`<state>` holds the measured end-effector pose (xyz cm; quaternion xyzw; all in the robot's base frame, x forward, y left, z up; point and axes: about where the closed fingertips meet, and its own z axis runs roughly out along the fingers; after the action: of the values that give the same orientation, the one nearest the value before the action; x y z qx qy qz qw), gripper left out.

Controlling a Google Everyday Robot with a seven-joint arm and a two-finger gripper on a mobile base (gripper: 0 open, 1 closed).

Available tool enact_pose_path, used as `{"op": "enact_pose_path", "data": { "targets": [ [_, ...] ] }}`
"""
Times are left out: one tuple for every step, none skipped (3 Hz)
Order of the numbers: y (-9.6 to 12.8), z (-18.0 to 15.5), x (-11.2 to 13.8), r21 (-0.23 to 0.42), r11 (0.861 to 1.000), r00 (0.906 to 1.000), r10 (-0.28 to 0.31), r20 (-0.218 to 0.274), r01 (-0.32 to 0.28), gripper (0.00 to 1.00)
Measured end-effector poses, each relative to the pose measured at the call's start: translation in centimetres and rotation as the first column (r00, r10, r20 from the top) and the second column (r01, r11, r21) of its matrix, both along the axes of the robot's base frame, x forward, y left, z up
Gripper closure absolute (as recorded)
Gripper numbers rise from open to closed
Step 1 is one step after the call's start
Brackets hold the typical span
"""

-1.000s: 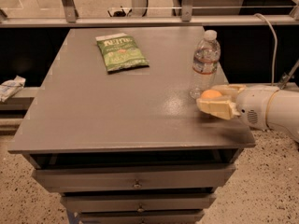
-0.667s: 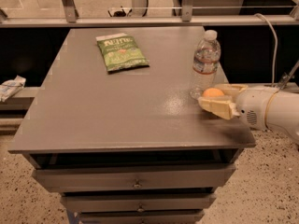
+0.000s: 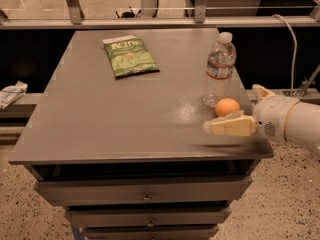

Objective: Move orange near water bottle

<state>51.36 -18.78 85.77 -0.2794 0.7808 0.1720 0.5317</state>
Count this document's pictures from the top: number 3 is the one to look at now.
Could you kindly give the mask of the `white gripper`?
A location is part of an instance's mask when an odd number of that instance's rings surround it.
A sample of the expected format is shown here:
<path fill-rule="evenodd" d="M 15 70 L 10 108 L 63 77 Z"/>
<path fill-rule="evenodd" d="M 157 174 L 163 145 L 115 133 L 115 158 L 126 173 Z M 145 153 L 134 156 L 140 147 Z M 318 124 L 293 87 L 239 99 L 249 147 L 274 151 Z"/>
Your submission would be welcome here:
<path fill-rule="evenodd" d="M 285 142 L 285 128 L 292 109 L 300 102 L 297 98 L 275 95 L 260 84 L 253 84 L 252 91 L 259 101 L 253 108 L 253 117 L 243 110 L 206 121 L 203 130 L 219 136 L 250 136 L 257 132 L 270 140 Z"/>

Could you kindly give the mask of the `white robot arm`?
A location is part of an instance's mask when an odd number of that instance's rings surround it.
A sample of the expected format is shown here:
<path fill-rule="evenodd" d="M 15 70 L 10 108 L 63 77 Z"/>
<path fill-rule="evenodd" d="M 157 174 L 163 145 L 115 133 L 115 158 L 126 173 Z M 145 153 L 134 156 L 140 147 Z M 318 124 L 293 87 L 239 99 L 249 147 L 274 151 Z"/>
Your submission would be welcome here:
<path fill-rule="evenodd" d="M 252 90 L 257 103 L 251 116 L 243 110 L 229 113 L 206 121 L 203 130 L 221 136 L 258 133 L 268 140 L 303 147 L 320 159 L 320 106 L 276 95 L 259 84 L 254 84 Z"/>

